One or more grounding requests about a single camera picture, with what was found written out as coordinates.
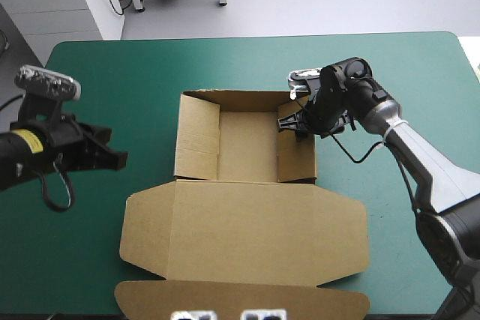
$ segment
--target open cardboard box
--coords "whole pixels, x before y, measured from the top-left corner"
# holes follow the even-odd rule
[[[186,91],[180,97],[175,176],[218,181],[315,182],[315,138],[278,132],[299,109],[288,91]]]
[[[313,184],[282,184],[314,181],[317,171],[314,138],[277,130],[298,108],[289,100],[283,91],[181,96],[178,180],[127,201],[121,258],[168,279],[118,285],[130,319],[182,310],[239,319],[240,308],[363,318],[364,295],[315,286],[368,266],[365,207]]]

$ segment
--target green table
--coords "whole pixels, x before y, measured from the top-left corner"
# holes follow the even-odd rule
[[[454,162],[480,172],[480,87],[457,38],[445,32],[319,37],[63,43],[48,68],[82,84],[66,108],[113,129],[129,151],[120,172],[73,174],[77,204],[44,206],[36,181],[0,193],[0,313],[115,314],[122,280],[156,276],[123,262],[126,198],[173,179],[179,94],[187,89],[287,90],[290,70],[351,56],[366,58],[404,116]],[[363,154],[378,138],[340,139]],[[370,313],[432,313],[449,286],[421,246],[398,168],[383,149],[352,164],[331,139],[317,140],[321,187],[362,200],[369,213],[371,264],[328,286],[366,293]],[[62,196],[57,178],[55,193]]]

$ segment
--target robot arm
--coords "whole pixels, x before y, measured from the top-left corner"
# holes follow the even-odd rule
[[[111,129],[79,123],[62,112],[64,101],[80,98],[80,84],[69,76],[25,65],[15,78],[25,90],[18,120],[0,133],[0,191],[39,178],[42,197],[54,211],[66,211],[75,201],[68,172],[90,169],[119,170],[126,152],[107,147]],[[66,206],[48,194],[45,175],[57,172],[68,194]]]
[[[368,63],[350,58],[289,75],[291,98],[308,93],[279,128],[322,138],[357,120],[383,137],[417,184],[412,206],[417,233],[442,275],[454,287],[435,319],[480,319],[480,175],[461,169],[401,117],[400,104],[373,78]]]

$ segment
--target cardboard flap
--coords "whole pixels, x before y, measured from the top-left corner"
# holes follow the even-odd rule
[[[285,309],[291,320],[362,320],[370,306],[355,292],[179,281],[119,283],[115,299],[130,320],[170,320],[182,310],[214,310],[218,320],[240,320],[249,309]]]
[[[176,182],[153,187],[128,198],[121,231],[120,257],[165,277]]]
[[[129,198],[121,239],[168,280],[313,287],[368,266],[363,204],[309,184],[156,187]]]
[[[290,99],[289,91],[196,90],[183,94],[219,104],[222,112],[276,112]]]
[[[220,106],[181,95],[175,176],[217,180]]]
[[[300,106],[290,101],[278,107],[278,117],[283,118],[300,110]],[[317,159],[315,156],[315,136],[297,139],[295,132],[282,131],[277,135],[278,181],[297,181],[316,178]]]

